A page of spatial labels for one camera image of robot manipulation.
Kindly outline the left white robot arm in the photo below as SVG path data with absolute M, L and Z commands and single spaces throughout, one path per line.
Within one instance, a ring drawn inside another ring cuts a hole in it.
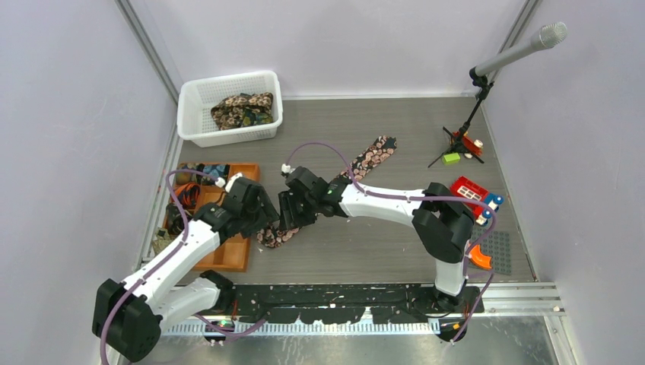
M 279 215 L 262 184 L 242 173 L 219 178 L 216 185 L 224 190 L 223 200 L 206 203 L 191 216 L 172 194 L 183 231 L 136 272 L 121 281 L 108 278 L 97 288 L 91 330 L 100 340 L 102 364 L 110 362 L 108 349 L 138 362 L 154 349 L 162 332 L 187 317 L 205 309 L 223 315 L 232 308 L 232 283 L 213 271 L 176 293 L 172 289 L 231 237 L 252 236 Z

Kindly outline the black pink floral tie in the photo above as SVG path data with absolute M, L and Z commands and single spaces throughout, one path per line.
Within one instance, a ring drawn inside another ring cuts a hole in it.
M 362 180 L 372 170 L 391 157 L 396 152 L 396 149 L 397 141 L 395 137 L 379 136 L 351 162 L 351 169 L 355 179 L 357 181 Z M 275 249 L 282 246 L 298 232 L 298 228 L 281 230 L 277 225 L 269 224 L 256 234 L 256 240 L 264 247 Z

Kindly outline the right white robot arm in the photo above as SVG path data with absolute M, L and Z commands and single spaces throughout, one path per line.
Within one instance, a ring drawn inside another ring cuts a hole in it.
M 426 189 L 384 189 L 344 176 L 327 182 L 305 167 L 287 164 L 282 166 L 281 175 L 287 190 L 278 196 L 280 230 L 311 225 L 319 216 L 371 217 L 411 227 L 435 260 L 437 307 L 449 313 L 464 303 L 465 248 L 475 218 L 446 186 L 433 182 Z

